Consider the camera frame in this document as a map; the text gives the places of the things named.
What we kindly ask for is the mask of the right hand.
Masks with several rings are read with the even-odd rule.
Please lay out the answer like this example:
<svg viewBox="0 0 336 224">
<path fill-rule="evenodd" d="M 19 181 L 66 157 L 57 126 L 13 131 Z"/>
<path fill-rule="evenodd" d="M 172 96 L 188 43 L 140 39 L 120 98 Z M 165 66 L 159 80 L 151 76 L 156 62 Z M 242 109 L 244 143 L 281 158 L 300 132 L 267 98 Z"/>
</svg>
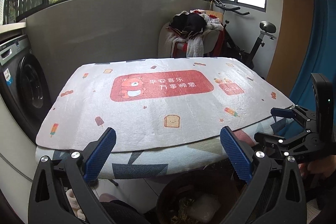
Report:
<svg viewBox="0 0 336 224">
<path fill-rule="evenodd" d="M 298 165 L 301 176 L 308 173 L 323 174 L 325 177 L 331 176 L 336 169 L 335 155 L 312 161 L 310 163 L 302 163 Z"/>
</svg>

